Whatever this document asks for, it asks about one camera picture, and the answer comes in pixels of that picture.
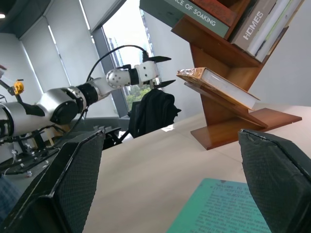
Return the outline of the yellow clamp tool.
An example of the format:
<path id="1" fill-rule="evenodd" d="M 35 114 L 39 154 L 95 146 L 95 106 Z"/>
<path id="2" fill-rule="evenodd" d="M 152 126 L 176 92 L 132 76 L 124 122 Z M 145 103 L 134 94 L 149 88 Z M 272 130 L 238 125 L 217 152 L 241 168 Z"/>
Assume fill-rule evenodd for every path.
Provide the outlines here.
<path id="1" fill-rule="evenodd" d="M 20 95 L 21 93 L 24 92 L 24 84 L 23 84 L 23 79 L 16 80 L 14 85 L 13 85 L 13 90 L 15 95 Z"/>

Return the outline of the black equipment frame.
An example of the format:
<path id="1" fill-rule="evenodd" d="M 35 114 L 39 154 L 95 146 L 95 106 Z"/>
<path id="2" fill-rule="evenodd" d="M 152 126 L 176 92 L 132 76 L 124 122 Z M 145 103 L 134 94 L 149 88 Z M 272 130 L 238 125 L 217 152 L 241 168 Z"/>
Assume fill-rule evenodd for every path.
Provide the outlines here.
<path id="1" fill-rule="evenodd" d="M 31 168 L 55 156 L 60 148 L 54 146 L 55 137 L 64 136 L 66 131 L 57 125 L 36 130 L 30 134 L 0 139 L 0 148 L 5 147 L 6 155 L 10 155 L 0 162 L 0 173 L 3 175 L 17 175 L 29 173 Z"/>

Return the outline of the black jacket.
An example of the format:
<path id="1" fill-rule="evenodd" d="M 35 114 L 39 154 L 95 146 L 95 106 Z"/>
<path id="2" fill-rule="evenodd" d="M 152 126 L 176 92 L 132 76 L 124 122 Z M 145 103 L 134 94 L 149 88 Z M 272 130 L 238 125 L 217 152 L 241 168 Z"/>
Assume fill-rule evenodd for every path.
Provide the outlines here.
<path id="1" fill-rule="evenodd" d="M 175 97 L 159 89 L 152 89 L 143 98 L 147 100 L 146 126 L 148 133 L 165 128 L 174 123 L 181 112 L 175 106 Z"/>

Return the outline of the taupe HOMES book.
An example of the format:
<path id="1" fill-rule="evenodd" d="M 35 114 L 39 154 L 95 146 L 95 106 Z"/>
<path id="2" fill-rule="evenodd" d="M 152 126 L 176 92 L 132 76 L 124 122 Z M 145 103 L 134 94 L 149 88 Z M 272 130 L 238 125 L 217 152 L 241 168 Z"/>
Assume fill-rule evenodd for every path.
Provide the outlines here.
<path id="1" fill-rule="evenodd" d="M 251 0 L 230 38 L 230 43 L 246 51 L 275 3 L 276 0 Z"/>

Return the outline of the white roller blind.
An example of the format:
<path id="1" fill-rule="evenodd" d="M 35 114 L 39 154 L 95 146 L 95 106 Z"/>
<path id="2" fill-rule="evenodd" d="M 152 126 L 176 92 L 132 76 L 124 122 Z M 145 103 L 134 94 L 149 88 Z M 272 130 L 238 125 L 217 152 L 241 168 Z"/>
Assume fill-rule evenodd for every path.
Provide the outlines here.
<path id="1" fill-rule="evenodd" d="M 70 85 L 78 86 L 85 83 L 99 56 L 79 0 L 53 0 L 46 18 Z"/>
<path id="2" fill-rule="evenodd" d="M 69 86 L 66 72 L 45 18 L 40 18 L 22 36 L 21 41 L 43 92 Z"/>

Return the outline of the white books on shelf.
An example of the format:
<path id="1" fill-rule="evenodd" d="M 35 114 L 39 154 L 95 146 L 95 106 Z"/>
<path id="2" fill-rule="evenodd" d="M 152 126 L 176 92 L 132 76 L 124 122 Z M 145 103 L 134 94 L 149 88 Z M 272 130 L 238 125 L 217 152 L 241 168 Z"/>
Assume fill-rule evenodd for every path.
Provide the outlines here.
<path id="1" fill-rule="evenodd" d="M 276 0 L 246 52 L 263 62 L 302 2 L 303 0 Z"/>

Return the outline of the gold cover book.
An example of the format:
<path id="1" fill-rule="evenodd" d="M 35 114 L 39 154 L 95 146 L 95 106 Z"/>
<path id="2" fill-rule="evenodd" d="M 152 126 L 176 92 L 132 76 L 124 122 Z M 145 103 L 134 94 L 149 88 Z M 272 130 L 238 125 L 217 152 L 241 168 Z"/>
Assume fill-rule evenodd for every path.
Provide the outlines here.
<path id="1" fill-rule="evenodd" d="M 253 110 L 255 103 L 259 100 L 206 67 L 181 69 L 177 72 L 177 77 L 248 110 Z"/>

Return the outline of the wooden tree-shaped bookshelf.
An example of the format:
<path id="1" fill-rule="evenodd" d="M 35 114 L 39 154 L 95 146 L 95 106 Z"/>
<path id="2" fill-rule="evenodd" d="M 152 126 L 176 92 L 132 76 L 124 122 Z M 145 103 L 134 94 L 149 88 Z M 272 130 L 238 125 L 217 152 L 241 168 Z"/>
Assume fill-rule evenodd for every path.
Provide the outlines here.
<path id="1" fill-rule="evenodd" d="M 248 91 L 265 65 L 252 58 L 228 39 L 246 11 L 250 0 L 220 0 L 237 14 L 224 37 L 204 27 L 188 15 L 183 16 L 172 32 L 190 43 L 195 67 L 207 67 L 238 87 Z M 276 110 L 263 108 L 249 111 L 212 92 L 197 81 L 185 85 L 201 95 L 206 126 L 191 131 L 195 139 L 207 150 L 238 140 L 240 129 L 266 132 L 302 120 Z"/>

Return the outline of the blue fabric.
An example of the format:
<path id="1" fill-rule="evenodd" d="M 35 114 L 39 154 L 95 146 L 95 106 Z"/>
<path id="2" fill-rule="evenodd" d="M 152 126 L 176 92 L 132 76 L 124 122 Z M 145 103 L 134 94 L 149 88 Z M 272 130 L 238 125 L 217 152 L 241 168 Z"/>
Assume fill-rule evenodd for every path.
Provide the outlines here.
<path id="1" fill-rule="evenodd" d="M 20 196 L 20 190 L 4 175 L 0 174 L 0 224 L 12 211 Z"/>

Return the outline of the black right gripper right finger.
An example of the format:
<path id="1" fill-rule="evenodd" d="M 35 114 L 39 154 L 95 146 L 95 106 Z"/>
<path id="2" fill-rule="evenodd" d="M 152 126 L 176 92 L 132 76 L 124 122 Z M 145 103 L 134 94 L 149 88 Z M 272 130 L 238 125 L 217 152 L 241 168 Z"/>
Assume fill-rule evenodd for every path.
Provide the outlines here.
<path id="1" fill-rule="evenodd" d="M 238 133 L 249 191 L 272 233 L 311 233 L 311 158 L 294 142 Z"/>

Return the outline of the green book white lettering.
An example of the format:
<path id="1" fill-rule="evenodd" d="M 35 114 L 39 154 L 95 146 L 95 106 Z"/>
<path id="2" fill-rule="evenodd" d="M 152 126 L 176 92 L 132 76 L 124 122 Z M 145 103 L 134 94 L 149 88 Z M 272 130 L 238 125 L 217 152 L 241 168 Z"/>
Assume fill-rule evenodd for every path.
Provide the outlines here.
<path id="1" fill-rule="evenodd" d="M 227 25 L 189 0 L 140 0 L 139 7 L 172 28 L 187 15 L 222 38 L 229 30 Z"/>

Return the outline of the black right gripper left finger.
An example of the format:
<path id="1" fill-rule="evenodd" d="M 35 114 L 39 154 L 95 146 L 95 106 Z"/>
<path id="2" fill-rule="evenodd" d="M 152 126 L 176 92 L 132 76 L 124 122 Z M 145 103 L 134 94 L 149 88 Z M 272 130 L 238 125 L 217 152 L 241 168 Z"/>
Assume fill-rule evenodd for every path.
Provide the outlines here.
<path id="1" fill-rule="evenodd" d="M 97 130 L 66 142 L 0 224 L 0 233 L 82 233 L 97 188 L 104 140 L 104 130 Z"/>

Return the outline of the teal printed book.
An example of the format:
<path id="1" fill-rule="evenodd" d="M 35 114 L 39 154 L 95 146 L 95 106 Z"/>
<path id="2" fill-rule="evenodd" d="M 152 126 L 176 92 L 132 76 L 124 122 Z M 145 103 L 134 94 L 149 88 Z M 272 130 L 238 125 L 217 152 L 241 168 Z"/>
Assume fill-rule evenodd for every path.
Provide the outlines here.
<path id="1" fill-rule="evenodd" d="M 272 233 L 246 183 L 205 178 L 166 233 Z"/>

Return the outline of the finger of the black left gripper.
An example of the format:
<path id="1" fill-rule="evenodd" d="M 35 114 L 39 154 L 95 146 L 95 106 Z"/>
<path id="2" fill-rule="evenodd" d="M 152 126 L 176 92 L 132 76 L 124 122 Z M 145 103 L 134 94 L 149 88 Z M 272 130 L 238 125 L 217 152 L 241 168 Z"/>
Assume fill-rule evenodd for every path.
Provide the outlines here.
<path id="1" fill-rule="evenodd" d="M 154 57 L 149 57 L 148 61 L 152 61 L 154 63 L 161 63 L 161 62 L 166 62 L 171 60 L 170 57 L 165 57 L 165 56 L 154 56 Z"/>
<path id="2" fill-rule="evenodd" d="M 176 80 L 168 80 L 168 81 L 160 82 L 159 84 L 155 85 L 155 89 L 164 88 L 164 87 L 174 83 L 175 81 Z"/>

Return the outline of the black mesh office chair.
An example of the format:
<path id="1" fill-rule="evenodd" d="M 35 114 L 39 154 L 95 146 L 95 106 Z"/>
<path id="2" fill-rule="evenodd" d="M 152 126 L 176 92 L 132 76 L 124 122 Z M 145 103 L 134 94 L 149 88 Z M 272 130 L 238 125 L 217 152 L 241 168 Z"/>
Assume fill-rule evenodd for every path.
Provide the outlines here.
<path id="1" fill-rule="evenodd" d="M 121 144 L 128 135 L 137 138 L 148 133 L 146 126 L 146 106 L 147 100 L 144 99 L 133 102 L 132 110 L 128 113 L 129 125 L 127 131 L 121 137 L 115 134 L 119 128 L 106 132 L 103 150 Z"/>

